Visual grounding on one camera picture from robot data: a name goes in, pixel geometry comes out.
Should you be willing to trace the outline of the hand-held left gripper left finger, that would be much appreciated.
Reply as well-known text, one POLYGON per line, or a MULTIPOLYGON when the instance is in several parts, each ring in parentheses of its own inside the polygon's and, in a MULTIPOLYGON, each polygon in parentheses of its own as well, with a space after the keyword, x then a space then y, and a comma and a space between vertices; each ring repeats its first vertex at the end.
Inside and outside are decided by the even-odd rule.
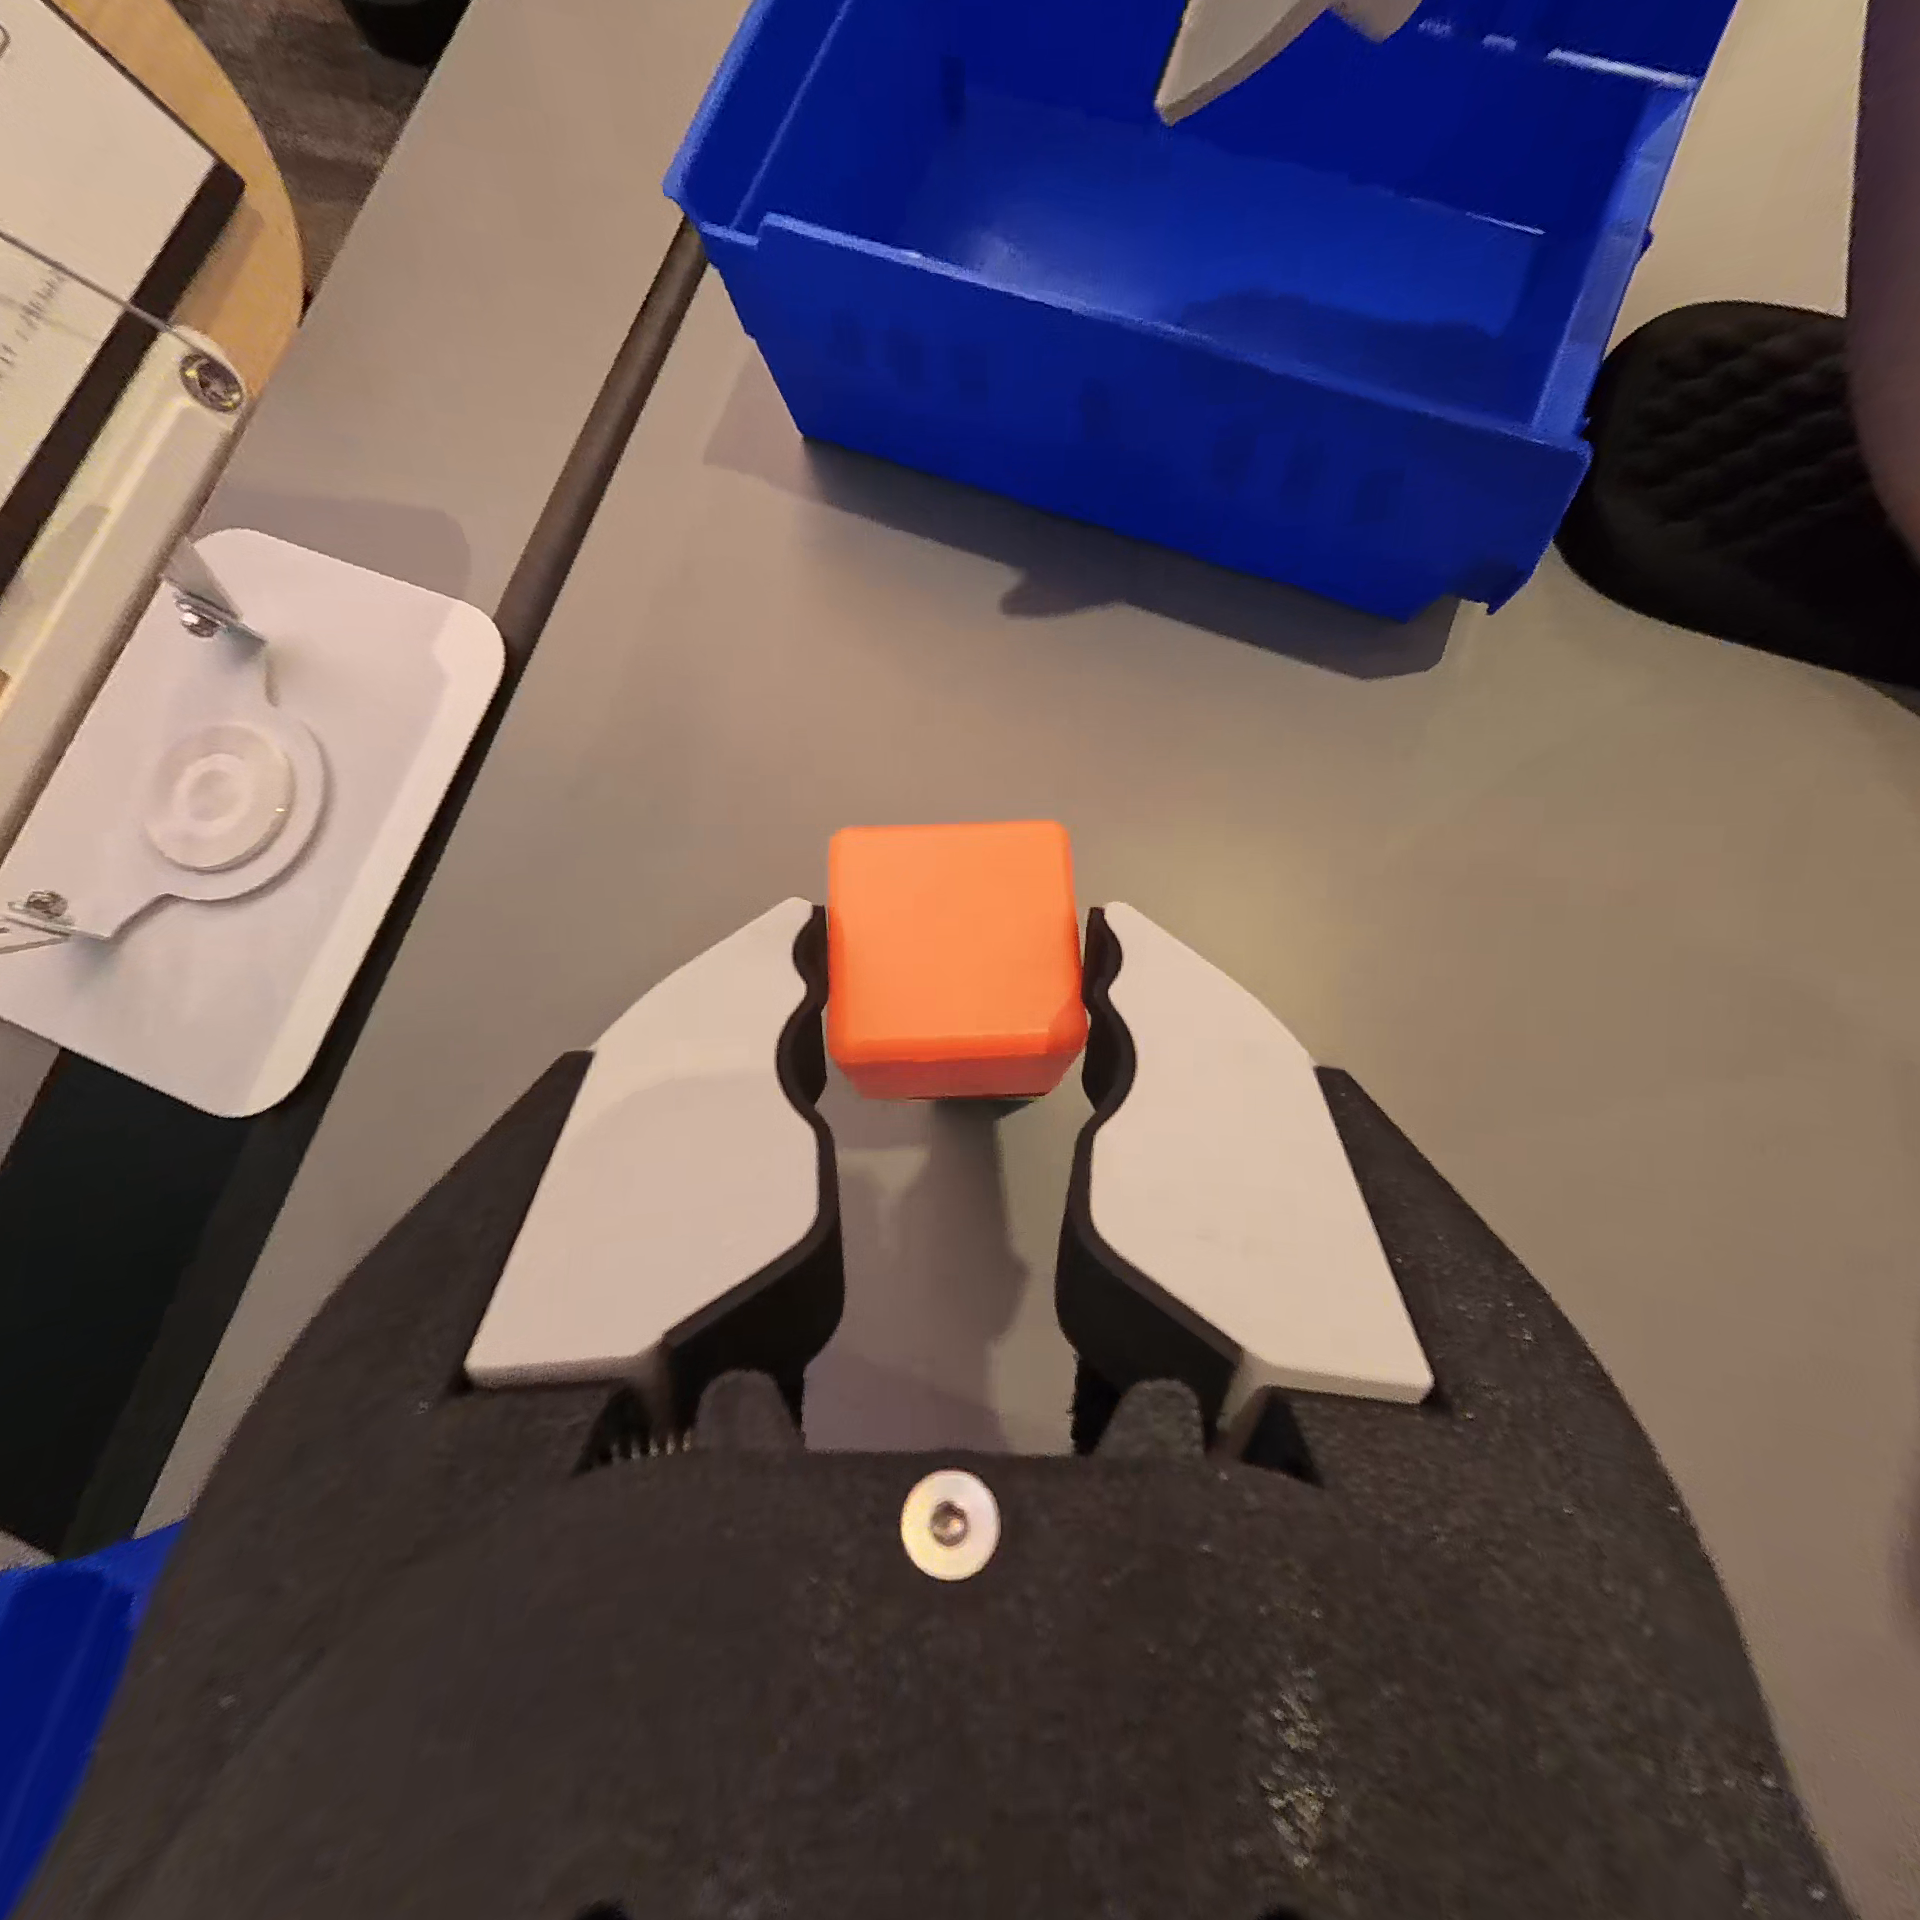
POLYGON ((650 1436, 757 1374, 793 1425, 846 1305, 828 914, 778 900, 618 1014, 466 1351, 485 1390, 613 1385, 650 1436))

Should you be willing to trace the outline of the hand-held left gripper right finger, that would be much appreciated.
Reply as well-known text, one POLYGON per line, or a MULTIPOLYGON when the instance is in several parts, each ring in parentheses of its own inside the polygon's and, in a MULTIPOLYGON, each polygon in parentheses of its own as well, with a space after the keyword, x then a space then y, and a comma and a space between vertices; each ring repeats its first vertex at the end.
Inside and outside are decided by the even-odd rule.
POLYGON ((1433 1365, 1308 1045, 1127 902, 1087 911, 1082 1001, 1060 1330, 1095 1404, 1170 1380, 1231 1443, 1277 1397, 1426 1404, 1433 1365))

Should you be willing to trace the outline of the blue plastic bin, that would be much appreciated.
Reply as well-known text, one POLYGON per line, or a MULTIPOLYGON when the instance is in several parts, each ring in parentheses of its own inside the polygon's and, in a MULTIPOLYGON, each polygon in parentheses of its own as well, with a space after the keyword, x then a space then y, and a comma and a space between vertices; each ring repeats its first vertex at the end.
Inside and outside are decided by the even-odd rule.
POLYGON ((814 442, 1378 617, 1498 607, 1734 7, 1327 7, 1165 123, 1182 12, 753 5, 662 193, 814 442))
POLYGON ((1 1573, 1 1915, 72 1806, 178 1534, 1 1573))

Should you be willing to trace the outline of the orange magnetic cube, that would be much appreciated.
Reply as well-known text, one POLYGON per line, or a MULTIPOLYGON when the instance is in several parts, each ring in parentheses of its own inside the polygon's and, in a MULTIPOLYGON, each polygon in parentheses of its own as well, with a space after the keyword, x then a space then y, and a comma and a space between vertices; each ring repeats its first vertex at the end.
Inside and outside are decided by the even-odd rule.
POLYGON ((828 846, 828 1052, 878 1102, 1025 1102, 1087 1042, 1054 821, 852 825, 828 846))

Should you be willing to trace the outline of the white sign stand base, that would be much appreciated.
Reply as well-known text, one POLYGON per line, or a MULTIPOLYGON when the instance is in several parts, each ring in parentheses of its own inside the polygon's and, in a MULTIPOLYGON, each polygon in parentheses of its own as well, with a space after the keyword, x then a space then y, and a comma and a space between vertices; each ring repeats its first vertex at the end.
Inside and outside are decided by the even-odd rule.
POLYGON ((1 1017, 214 1118, 316 1062, 504 673, 493 619, 255 531, 160 585, 4 858, 1 1017))

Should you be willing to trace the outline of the black textured mat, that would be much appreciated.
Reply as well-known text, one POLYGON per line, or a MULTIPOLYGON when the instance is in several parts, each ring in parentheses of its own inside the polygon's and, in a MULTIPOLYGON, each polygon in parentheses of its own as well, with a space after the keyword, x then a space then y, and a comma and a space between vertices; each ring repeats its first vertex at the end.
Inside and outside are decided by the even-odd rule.
POLYGON ((1918 575, 1860 451, 1842 317, 1677 307, 1607 351, 1554 546, 1607 602, 1918 689, 1918 575))

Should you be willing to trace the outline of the wooden instruction sign board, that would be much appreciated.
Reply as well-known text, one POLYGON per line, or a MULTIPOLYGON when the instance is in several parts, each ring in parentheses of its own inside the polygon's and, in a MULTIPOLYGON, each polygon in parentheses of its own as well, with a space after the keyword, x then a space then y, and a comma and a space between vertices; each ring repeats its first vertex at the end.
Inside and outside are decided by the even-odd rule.
POLYGON ((60 5, 1 5, 1 835, 10 849, 254 398, 182 307, 245 181, 60 5))

